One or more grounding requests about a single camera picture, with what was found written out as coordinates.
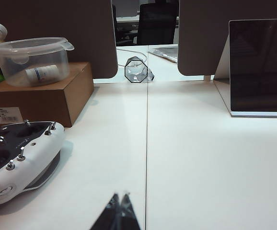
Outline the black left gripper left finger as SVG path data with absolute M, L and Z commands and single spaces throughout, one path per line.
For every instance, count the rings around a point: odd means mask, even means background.
M 106 204 L 98 219 L 91 226 L 91 230 L 116 230 L 117 211 L 119 208 L 118 194 L 114 194 Z

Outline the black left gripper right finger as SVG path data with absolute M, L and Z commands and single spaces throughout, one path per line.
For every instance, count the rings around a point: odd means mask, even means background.
M 129 193 L 126 193 L 120 206 L 120 229 L 121 230 L 140 230 L 140 226 L 133 209 Z

